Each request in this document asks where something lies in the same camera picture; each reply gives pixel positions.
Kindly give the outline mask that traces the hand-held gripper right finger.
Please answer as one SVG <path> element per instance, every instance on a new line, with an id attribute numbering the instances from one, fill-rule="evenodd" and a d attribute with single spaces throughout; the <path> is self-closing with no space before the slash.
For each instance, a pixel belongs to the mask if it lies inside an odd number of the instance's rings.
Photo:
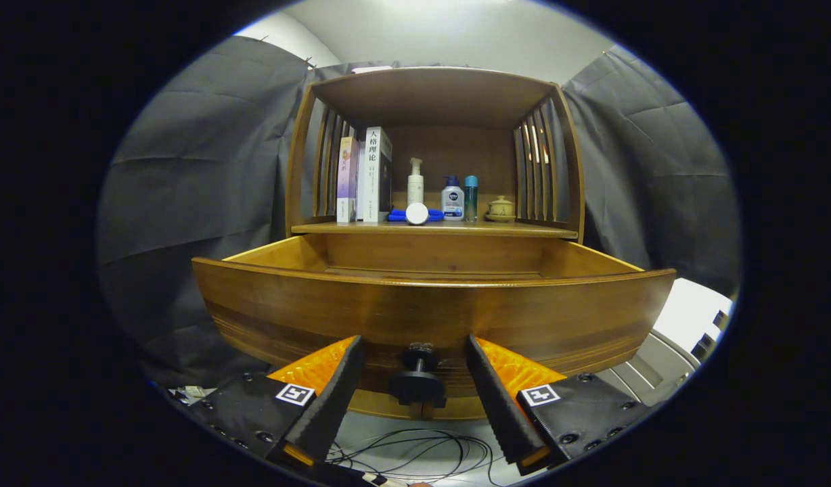
<path id="1" fill-rule="evenodd" d="M 593 373 L 565 376 L 474 335 L 466 358 L 494 437 L 521 475 L 604 446 L 652 410 Z"/>

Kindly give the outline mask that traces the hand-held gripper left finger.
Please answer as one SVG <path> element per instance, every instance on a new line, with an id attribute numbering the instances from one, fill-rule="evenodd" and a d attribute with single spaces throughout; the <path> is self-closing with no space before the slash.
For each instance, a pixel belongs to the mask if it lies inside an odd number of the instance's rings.
<path id="1" fill-rule="evenodd" d="M 275 372 L 236 375 L 185 410 L 258 459 L 310 471 L 325 463 L 363 365 L 363 339 L 354 335 Z"/>

